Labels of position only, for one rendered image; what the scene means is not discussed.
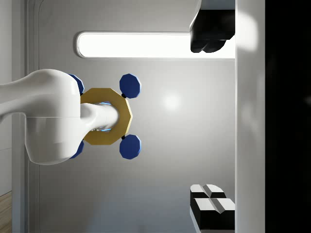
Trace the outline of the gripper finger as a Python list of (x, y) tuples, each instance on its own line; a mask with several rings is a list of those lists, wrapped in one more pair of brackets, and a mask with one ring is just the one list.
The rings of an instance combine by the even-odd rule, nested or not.
[(234, 35), (235, 0), (198, 0), (190, 24), (191, 52), (217, 52)]
[(216, 185), (190, 187), (190, 216), (196, 233), (235, 233), (235, 203)]

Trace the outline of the drone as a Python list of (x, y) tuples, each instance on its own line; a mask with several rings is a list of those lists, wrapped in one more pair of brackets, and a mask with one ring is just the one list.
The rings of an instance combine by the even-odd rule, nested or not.
[(136, 158), (141, 151), (141, 140), (136, 135), (127, 134), (133, 118), (127, 99), (136, 98), (140, 94), (139, 78), (130, 73), (124, 74), (120, 79), (119, 94), (111, 88), (91, 88), (84, 93), (83, 82), (73, 74), (71, 77), (78, 84), (81, 104), (95, 107), (91, 112), (99, 121), (84, 136), (72, 158), (82, 153), (85, 142), (91, 145), (111, 145), (119, 139), (121, 156), (128, 160)]

